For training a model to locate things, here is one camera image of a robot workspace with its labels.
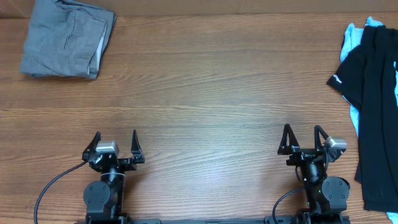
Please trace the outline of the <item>black polo shirt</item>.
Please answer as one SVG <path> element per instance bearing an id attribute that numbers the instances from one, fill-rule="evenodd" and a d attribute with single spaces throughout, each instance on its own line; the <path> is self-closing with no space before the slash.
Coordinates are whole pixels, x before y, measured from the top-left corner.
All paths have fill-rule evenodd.
<path id="1" fill-rule="evenodd" d="M 396 65 L 397 30 L 367 26 L 327 81 L 359 111 L 356 180 L 366 210 L 397 211 Z"/>

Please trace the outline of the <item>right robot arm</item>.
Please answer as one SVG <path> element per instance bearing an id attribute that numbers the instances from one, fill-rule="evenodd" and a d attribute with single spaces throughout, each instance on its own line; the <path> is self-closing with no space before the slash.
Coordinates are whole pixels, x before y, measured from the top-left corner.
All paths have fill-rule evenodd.
<path id="1" fill-rule="evenodd" d="M 342 138 L 333 138 L 322 129 L 314 126 L 314 147 L 302 148 L 289 124 L 284 126 L 278 155 L 288 156 L 287 166 L 295 167 L 296 178 L 302 183 L 298 189 L 281 196 L 273 206 L 274 223 L 349 223 L 349 217 L 342 212 L 347 209 L 347 199 L 351 188 L 341 177 L 328 176 L 330 163 L 335 162 L 346 151 L 347 143 Z M 292 216 L 277 216 L 276 208 L 290 195 L 305 192 L 308 207 L 298 210 Z"/>

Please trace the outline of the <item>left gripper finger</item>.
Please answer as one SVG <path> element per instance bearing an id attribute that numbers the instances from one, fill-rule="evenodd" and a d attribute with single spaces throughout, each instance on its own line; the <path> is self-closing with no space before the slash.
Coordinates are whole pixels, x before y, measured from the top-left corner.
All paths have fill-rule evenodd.
<path id="1" fill-rule="evenodd" d="M 132 158 L 133 158 L 133 161 L 135 164 L 145 163 L 145 156 L 144 156 L 142 148 L 139 144 L 136 130 L 133 131 L 133 135 L 132 135 L 131 153 L 132 153 Z"/>
<path id="2" fill-rule="evenodd" d="M 97 131 L 94 138 L 92 139 L 92 141 L 89 143 L 89 145 L 86 147 L 86 149 L 82 153 L 83 161 L 89 161 L 91 155 L 96 152 L 96 147 L 100 140 L 101 140 L 101 133 L 99 131 Z"/>

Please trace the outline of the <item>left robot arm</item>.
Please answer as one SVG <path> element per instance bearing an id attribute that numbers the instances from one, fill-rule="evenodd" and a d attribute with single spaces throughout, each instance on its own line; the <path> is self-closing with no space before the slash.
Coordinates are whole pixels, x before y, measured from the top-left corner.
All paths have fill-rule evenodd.
<path id="1" fill-rule="evenodd" d="M 145 163 L 136 131 L 131 153 L 131 157 L 120 158 L 117 142 L 103 141 L 99 132 L 83 151 L 83 161 L 101 174 L 100 180 L 88 184 L 83 192 L 86 223 L 132 223 L 129 214 L 123 212 L 125 173 Z"/>

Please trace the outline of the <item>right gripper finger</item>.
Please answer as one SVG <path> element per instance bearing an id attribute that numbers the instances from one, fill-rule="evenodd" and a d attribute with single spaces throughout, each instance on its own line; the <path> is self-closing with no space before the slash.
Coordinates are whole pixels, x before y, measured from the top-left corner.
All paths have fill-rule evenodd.
<path id="1" fill-rule="evenodd" d="M 295 137 L 290 124 L 284 126 L 282 139 L 277 151 L 278 155 L 291 155 L 300 149 L 297 138 Z"/>
<path id="2" fill-rule="evenodd" d="M 326 140 L 329 137 L 329 135 L 327 135 L 327 133 L 323 130 L 323 128 L 320 125 L 316 125 L 314 126 L 314 143 L 316 150 L 321 148 L 320 136 L 322 136 L 324 140 Z"/>

